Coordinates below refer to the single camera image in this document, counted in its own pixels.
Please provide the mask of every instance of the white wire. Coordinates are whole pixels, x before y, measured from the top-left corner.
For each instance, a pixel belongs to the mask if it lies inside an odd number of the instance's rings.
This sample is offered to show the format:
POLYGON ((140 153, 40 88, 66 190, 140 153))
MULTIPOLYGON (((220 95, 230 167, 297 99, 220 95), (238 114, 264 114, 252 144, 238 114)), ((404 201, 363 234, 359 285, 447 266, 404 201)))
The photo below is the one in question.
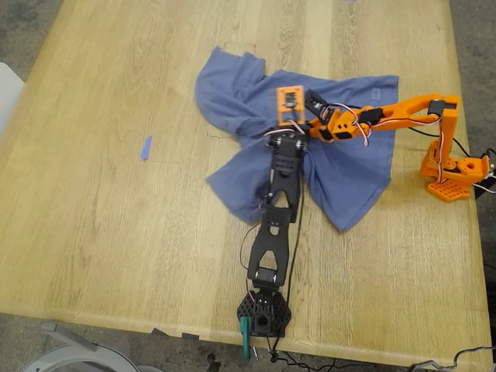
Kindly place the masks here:
POLYGON ((414 120, 414 119, 410 119, 410 118, 396 118, 396 119, 386 119, 382 122, 379 122, 378 124, 376 124, 374 127, 378 127, 378 126, 382 126, 383 124, 385 124, 386 122, 397 122, 398 120, 408 120, 409 122, 413 122, 415 124, 419 124, 420 126, 431 126, 433 124, 436 124, 437 122, 439 122, 441 120, 441 117, 438 117, 436 120, 434 120, 433 122, 420 122, 418 120, 414 120))
POLYGON ((357 116, 357 114, 350 107, 344 105, 343 103, 333 102, 333 103, 329 103, 329 106, 343 107, 345 110, 351 112, 353 114, 353 117, 354 117, 353 122, 351 123, 351 125, 358 127, 358 129, 361 131, 362 136, 363 136, 363 144, 364 144, 364 146, 369 146, 369 139, 367 138, 368 135, 365 133, 365 131, 363 130, 362 126, 358 123, 358 116, 357 116))
POLYGON ((437 182, 438 182, 438 184, 442 184, 442 182, 441 182, 441 174, 442 174, 441 163, 443 162, 443 154, 441 153, 441 150, 443 149, 443 141, 444 141, 443 131, 441 129, 439 129, 439 148, 438 148, 439 162, 437 163, 437 170, 438 170, 437 182))
POLYGON ((289 122, 293 125, 293 127, 295 127, 295 128, 296 128, 296 129, 297 129, 297 130, 301 133, 301 134, 305 134, 305 131, 304 131, 302 128, 300 128, 300 126, 296 123, 296 121, 291 120, 291 119, 289 119, 288 121, 289 121, 289 122))
POLYGON ((269 136, 270 134, 282 133, 282 132, 293 132, 294 133, 295 131, 291 128, 275 129, 275 130, 271 130, 270 132, 265 133, 263 136, 269 136))
POLYGON ((496 191, 489 190, 488 188, 485 188, 484 186, 480 186, 479 184, 472 184, 472 185, 475 186, 476 188, 481 188, 481 189, 489 192, 490 194, 496 194, 496 191))

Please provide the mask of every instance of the orange mounting plate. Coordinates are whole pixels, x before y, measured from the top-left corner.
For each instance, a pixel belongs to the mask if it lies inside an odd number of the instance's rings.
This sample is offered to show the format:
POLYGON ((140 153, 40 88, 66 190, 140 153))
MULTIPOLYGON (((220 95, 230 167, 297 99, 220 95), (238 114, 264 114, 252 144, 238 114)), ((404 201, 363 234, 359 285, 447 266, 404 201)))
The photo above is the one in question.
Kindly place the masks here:
POLYGON ((303 87, 295 85, 292 87, 277 88, 277 124, 286 126, 287 120, 292 119, 297 124, 305 124, 305 100, 303 99, 303 87))

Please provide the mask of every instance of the black cable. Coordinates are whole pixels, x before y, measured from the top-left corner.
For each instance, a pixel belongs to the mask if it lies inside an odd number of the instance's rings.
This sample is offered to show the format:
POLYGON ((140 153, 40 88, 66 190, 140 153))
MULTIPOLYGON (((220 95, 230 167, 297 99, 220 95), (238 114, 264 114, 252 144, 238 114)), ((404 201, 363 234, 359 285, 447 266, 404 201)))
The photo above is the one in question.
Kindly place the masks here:
POLYGON ((494 155, 496 155, 496 151, 494 151, 494 149, 491 149, 490 147, 486 150, 486 154, 489 155, 489 153, 493 153, 494 155))
MULTIPOLYGON (((415 129, 415 128, 412 128, 412 127, 408 127, 408 129, 413 130, 414 132, 423 134, 424 136, 436 137, 436 138, 439 137, 437 134, 426 133, 426 132, 423 132, 421 130, 418 130, 418 129, 415 129)), ((463 151, 463 153, 465 154, 466 157, 471 157, 470 154, 463 148, 462 144, 460 142, 458 142, 458 139, 456 139, 456 138, 453 137, 453 142, 458 145, 458 147, 460 148, 460 150, 463 151)))
POLYGON ((245 264, 243 263, 243 258, 242 258, 243 257, 243 244, 245 243, 246 237, 248 236, 248 234, 250 233, 250 231, 252 231, 253 229, 255 229, 259 224, 260 223, 257 223, 255 226, 250 227, 250 229, 246 232, 245 236, 243 237, 243 241, 241 242, 241 245, 239 246, 239 263, 246 270, 248 270, 248 267, 245 266, 245 264))
POLYGON ((485 266, 485 267, 489 267, 489 268, 493 269, 494 271, 496 271, 496 267, 491 266, 491 265, 490 265, 490 264, 488 264, 488 263, 484 263, 484 266, 485 266))
POLYGON ((496 349, 496 346, 479 346, 479 347, 474 347, 473 349, 465 349, 461 350, 458 353, 455 354, 455 357, 453 358, 453 365, 452 366, 440 366, 438 363, 436 363, 434 360, 426 360, 425 362, 421 363, 414 363, 408 368, 408 372, 412 372, 415 368, 425 368, 425 367, 434 367, 437 370, 454 370, 455 368, 458 367, 458 357, 464 353, 472 353, 474 351, 478 350, 494 350, 496 349))
POLYGON ((296 115, 296 108, 293 106, 291 107, 291 112, 293 113, 293 119, 296 121, 298 124, 298 116, 296 115))
POLYGON ((306 368, 306 370, 308 372, 310 372, 310 371, 320 372, 321 370, 323 370, 324 368, 327 368, 327 367, 329 369, 326 372, 330 372, 330 370, 332 368, 334 368, 334 365, 336 364, 336 358, 334 358, 334 360, 332 361, 332 364, 326 364, 324 366, 321 366, 319 369, 317 369, 317 368, 310 367, 307 363, 297 362, 296 359, 294 357, 292 357, 291 354, 286 352, 286 351, 283 351, 283 353, 286 354, 289 359, 291 359, 292 363, 289 363, 289 360, 287 360, 286 358, 280 358, 279 356, 277 357, 276 361, 282 360, 282 361, 286 362, 286 364, 288 366, 296 366, 296 367, 300 367, 300 368, 306 368))
MULTIPOLYGON (((293 278, 293 268, 295 267, 295 257, 296 257, 296 252, 298 251, 298 243, 300 242, 300 232, 301 232, 301 219, 303 217, 303 205, 305 204, 305 190, 304 190, 304 178, 303 178, 303 169, 301 169, 300 173, 300 191, 301 191, 301 204, 300 204, 300 218, 298 219, 298 231, 296 232, 296 242, 294 243, 294 250, 293 250, 293 258, 291 259, 291 267, 289 269, 289 278, 288 278, 288 293, 286 294, 286 305, 289 308, 289 300, 290 300, 290 294, 291 294, 291 279, 293 278)), ((277 335, 277 338, 274 342, 274 345, 272 346, 272 355, 276 353, 276 347, 277 343, 279 343, 279 339, 281 338, 281 330, 279 329, 279 334, 277 335)))

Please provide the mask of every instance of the electrical wire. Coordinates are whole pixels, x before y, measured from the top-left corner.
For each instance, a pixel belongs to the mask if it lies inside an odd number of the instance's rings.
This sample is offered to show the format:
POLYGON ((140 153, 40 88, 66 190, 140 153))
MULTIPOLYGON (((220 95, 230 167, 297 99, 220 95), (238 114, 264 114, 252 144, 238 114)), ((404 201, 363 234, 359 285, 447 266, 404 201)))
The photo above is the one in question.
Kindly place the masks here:
POLYGON ((489 194, 496 194, 496 191, 489 190, 488 188, 485 188, 484 186, 480 186, 479 184, 472 184, 476 188, 481 188, 484 191, 488 192, 489 194))
POLYGON ((484 266, 489 267, 490 269, 493 269, 494 271, 496 271, 496 267, 490 265, 489 263, 484 263, 484 266))
POLYGON ((286 362, 286 364, 288 366, 296 366, 296 367, 300 367, 300 368, 305 368, 308 372, 310 372, 310 371, 319 372, 319 371, 324 370, 326 368, 328 368, 328 370, 326 372, 330 372, 330 370, 332 368, 342 369, 342 368, 347 368, 347 367, 369 367, 369 366, 374 365, 372 363, 349 363, 349 364, 344 364, 342 366, 336 366, 337 359, 334 358, 334 360, 332 361, 331 364, 326 364, 326 365, 321 366, 319 368, 314 368, 314 367, 310 367, 307 363, 298 362, 287 351, 283 351, 283 353, 291 360, 291 362, 289 362, 289 360, 287 360, 286 358, 280 358, 279 356, 277 357, 277 359, 275 361, 282 360, 282 361, 286 362))
POLYGON ((334 358, 334 360, 332 361, 332 364, 326 364, 326 365, 321 366, 320 368, 317 369, 317 368, 310 367, 307 363, 297 362, 296 359, 294 357, 292 357, 291 354, 288 353, 287 351, 283 351, 283 353, 286 354, 286 356, 291 360, 291 363, 286 358, 280 358, 279 356, 277 357, 277 359, 275 361, 282 360, 282 361, 286 362, 286 364, 288 366, 297 366, 300 368, 305 368, 308 372, 310 372, 310 371, 320 372, 321 370, 323 370, 325 368, 329 368, 326 371, 326 372, 329 372, 332 368, 334 368, 334 365, 336 364, 336 358, 334 358))
POLYGON ((271 131, 265 133, 263 136, 265 137, 265 136, 269 136, 270 134, 282 133, 282 132, 293 132, 294 133, 295 131, 293 129, 291 129, 291 128, 275 129, 275 130, 271 130, 271 131))
MULTIPOLYGON (((298 230, 296 232, 296 241, 294 242, 293 258, 291 259, 291 267, 289 269, 288 293, 286 294, 286 305, 287 305, 288 308, 289 308, 289 300, 291 299, 290 298, 290 295, 291 295, 291 280, 293 279, 293 269, 295 268, 295 257, 296 257, 296 253, 298 251, 298 244, 300 242, 301 220, 303 218, 303 206, 305 205, 305 190, 304 190, 305 183, 304 183, 303 180, 304 180, 304 178, 303 178, 303 170, 301 170, 301 174, 300 174, 300 184, 301 184, 301 187, 300 187, 300 190, 301 190, 300 217, 298 219, 298 230)), ((277 338, 276 338, 276 340, 274 342, 274 345, 272 346, 272 350, 271 350, 272 355, 274 355, 276 353, 277 343, 279 343, 279 339, 280 338, 281 338, 281 329, 279 329, 277 338)))
MULTIPOLYGON (((414 132, 417 132, 417 133, 420 133, 420 134, 423 134, 424 136, 429 136, 429 137, 435 137, 435 138, 438 138, 439 135, 437 134, 431 134, 431 133, 426 133, 426 132, 423 132, 421 130, 418 130, 416 128, 411 128, 411 127, 408 127, 408 129, 410 130, 413 130, 414 132)), ((458 139, 456 138, 453 138, 453 142, 456 143, 458 145, 458 147, 460 148, 460 150, 462 150, 462 152, 465 154, 466 157, 472 157, 462 146, 462 144, 460 142, 458 142, 458 139)))
POLYGON ((455 354, 455 357, 453 358, 453 365, 452 366, 440 366, 438 363, 436 363, 434 360, 426 360, 425 362, 421 363, 414 363, 408 368, 408 372, 412 372, 415 368, 425 368, 425 367, 434 367, 437 370, 454 370, 455 368, 458 367, 458 357, 464 353, 472 353, 474 351, 478 350, 494 350, 496 349, 496 346, 479 346, 479 347, 474 347, 473 349, 465 349, 461 350, 458 353, 455 354))
POLYGON ((324 106, 324 109, 321 111, 321 115, 320 115, 321 118, 325 119, 326 114, 327 114, 327 110, 329 110, 329 106, 339 106, 339 107, 344 108, 348 112, 351 112, 353 114, 353 121, 352 121, 351 125, 358 127, 358 129, 360 130, 360 132, 362 133, 362 136, 363 136, 363 145, 364 146, 369 146, 368 135, 365 133, 365 131, 363 130, 362 126, 358 123, 358 116, 357 116, 357 114, 348 105, 344 105, 343 103, 333 102, 333 103, 329 103, 328 105, 324 106))
POLYGON ((245 243, 246 237, 248 234, 255 229, 260 223, 257 223, 255 226, 250 227, 250 229, 246 232, 245 236, 243 237, 243 240, 241 241, 241 245, 239 246, 239 263, 241 266, 245 268, 245 270, 248 270, 248 267, 243 263, 243 245, 245 243))
POLYGON ((382 126, 383 124, 386 124, 387 122, 397 122, 398 120, 408 120, 409 122, 413 122, 414 124, 419 124, 420 126, 431 126, 433 124, 436 124, 437 122, 440 122, 441 116, 438 116, 436 120, 433 120, 431 122, 421 122, 420 120, 415 120, 415 119, 411 119, 411 118, 385 119, 374 126, 382 126))
POLYGON ((255 298, 253 298, 253 295, 251 294, 251 291, 248 288, 248 278, 247 277, 245 277, 245 284, 246 284, 246 293, 250 296, 251 301, 253 301, 253 303, 255 303, 255 298))
POLYGON ((441 184, 441 176, 443 175, 443 170, 441 169, 441 164, 443 163, 443 142, 444 142, 444 135, 443 135, 443 130, 441 128, 439 128, 439 148, 438 148, 438 154, 439 154, 439 161, 436 162, 437 164, 437 170, 438 170, 438 174, 437 174, 437 183, 438 184, 441 184))
POLYGON ((290 124, 293 125, 301 134, 305 134, 305 131, 296 123, 296 121, 289 119, 290 124))

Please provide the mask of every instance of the gray floor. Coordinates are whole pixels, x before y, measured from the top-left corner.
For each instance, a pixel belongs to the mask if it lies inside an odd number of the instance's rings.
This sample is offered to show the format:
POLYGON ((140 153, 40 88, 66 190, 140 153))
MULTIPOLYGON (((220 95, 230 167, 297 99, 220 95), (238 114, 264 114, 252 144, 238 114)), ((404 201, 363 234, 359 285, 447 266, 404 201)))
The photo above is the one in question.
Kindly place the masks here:
MULTIPOLYGON (((61 0, 0 1, 0 61, 7 63, 24 81, 60 4, 61 0)), ((470 152, 479 156, 488 146, 496 147, 496 3, 493 0, 452 0, 451 4, 470 152)), ((496 196, 491 196, 480 198, 477 210, 484 259, 496 266, 496 196)), ((487 279, 496 279, 496 273, 488 271, 487 279)), ((34 357, 56 346, 52 339, 37 331, 38 323, 37 319, 0 314, 0 372, 21 370, 34 357)), ((287 367, 284 362, 270 363, 263 350, 259 350, 259 362, 245 362, 237 357, 241 354, 238 346, 82 325, 67 327, 94 342, 111 344, 125 339, 131 346, 133 361, 161 367, 168 372, 206 370, 209 353, 216 354, 222 362, 222 370, 300 370, 287 367)), ((329 358, 295 356, 315 367, 332 362, 329 358)), ((336 364, 339 366, 345 362, 339 360, 336 364)), ((349 372, 362 370, 387 372, 404 369, 373 365, 346 369, 349 372)))

